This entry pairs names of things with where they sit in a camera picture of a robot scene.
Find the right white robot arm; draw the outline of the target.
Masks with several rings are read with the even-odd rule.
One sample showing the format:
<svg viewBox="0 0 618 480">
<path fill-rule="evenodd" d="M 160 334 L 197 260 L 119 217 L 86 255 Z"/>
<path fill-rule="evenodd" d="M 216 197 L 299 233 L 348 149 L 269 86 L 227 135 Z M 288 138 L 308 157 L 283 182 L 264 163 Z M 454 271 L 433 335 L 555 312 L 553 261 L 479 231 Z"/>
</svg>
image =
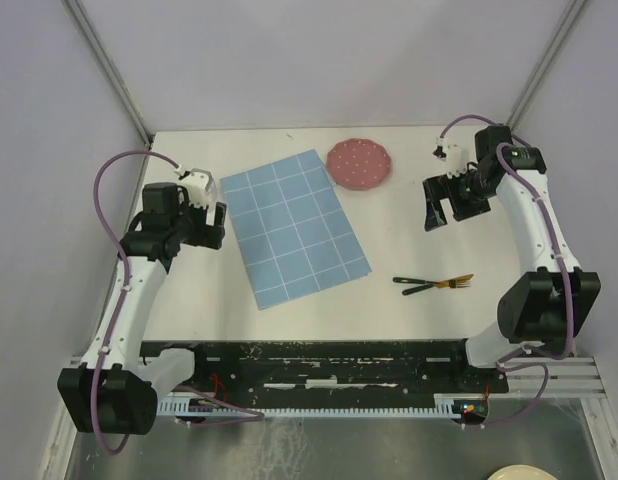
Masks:
<svg viewBox="0 0 618 480">
<path fill-rule="evenodd" d="M 449 364 L 449 382 L 461 391 L 483 381 L 484 367 L 523 355 L 568 357 L 601 290 L 598 274 L 581 268 L 562 234 L 540 150 L 494 122 L 475 134 L 474 145 L 476 159 L 469 161 L 467 150 L 445 132 L 438 136 L 433 154 L 447 171 L 423 182 L 424 228 L 446 225 L 444 201 L 463 221 L 489 212 L 490 199 L 497 198 L 514 235 L 521 276 L 499 300 L 495 321 L 467 339 L 466 356 Z"/>
</svg>

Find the green handled gold fork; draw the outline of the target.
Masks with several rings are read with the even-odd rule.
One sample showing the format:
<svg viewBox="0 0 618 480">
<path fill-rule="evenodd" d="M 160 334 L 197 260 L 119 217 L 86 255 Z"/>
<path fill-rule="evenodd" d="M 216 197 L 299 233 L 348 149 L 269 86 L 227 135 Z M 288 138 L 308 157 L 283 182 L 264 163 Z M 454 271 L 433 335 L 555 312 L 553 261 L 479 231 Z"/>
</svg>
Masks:
<svg viewBox="0 0 618 480">
<path fill-rule="evenodd" d="M 470 286 L 469 280 L 447 280 L 438 283 L 428 283 L 418 287 L 408 288 L 402 291 L 403 296 L 409 296 L 416 293 L 424 292 L 429 289 L 461 289 Z"/>
</svg>

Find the blue checked cloth placemat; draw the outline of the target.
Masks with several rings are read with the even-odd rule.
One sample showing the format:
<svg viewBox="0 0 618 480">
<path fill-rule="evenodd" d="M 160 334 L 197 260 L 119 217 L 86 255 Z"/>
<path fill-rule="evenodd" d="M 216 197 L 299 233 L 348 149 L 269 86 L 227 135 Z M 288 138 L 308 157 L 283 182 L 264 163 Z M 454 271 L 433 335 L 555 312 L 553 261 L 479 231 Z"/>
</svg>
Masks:
<svg viewBox="0 0 618 480">
<path fill-rule="evenodd" d="M 371 273 L 316 151 L 226 176 L 220 187 L 260 310 Z"/>
</svg>

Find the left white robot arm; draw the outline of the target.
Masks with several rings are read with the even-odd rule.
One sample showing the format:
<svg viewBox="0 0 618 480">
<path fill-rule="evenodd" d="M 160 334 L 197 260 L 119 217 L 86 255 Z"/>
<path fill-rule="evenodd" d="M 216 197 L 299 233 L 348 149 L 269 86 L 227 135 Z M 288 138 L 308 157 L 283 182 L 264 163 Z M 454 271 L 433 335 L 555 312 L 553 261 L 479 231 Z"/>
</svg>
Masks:
<svg viewBox="0 0 618 480">
<path fill-rule="evenodd" d="M 159 403 L 181 383 L 204 387 L 209 364 L 185 348 L 144 361 L 141 345 L 153 304 L 182 246 L 218 250 L 226 206 L 207 172 L 144 186 L 141 209 L 117 240 L 114 293 L 89 349 L 61 371 L 57 387 L 82 433 L 145 435 Z"/>
</svg>

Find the clear plastic cup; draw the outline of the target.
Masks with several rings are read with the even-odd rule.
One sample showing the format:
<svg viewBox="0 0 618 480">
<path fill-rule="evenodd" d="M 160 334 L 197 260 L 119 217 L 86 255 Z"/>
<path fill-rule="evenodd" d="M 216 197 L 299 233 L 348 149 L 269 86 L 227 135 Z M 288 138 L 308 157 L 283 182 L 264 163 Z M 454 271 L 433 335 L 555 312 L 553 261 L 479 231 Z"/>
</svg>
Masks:
<svg viewBox="0 0 618 480">
<path fill-rule="evenodd" d="M 215 210 L 216 205 L 220 199 L 220 195 L 218 193 L 218 186 L 217 186 L 216 180 L 214 179 L 212 175 L 208 175 L 207 177 L 205 187 L 204 187 L 204 192 L 205 192 L 206 207 L 210 211 Z"/>
</svg>

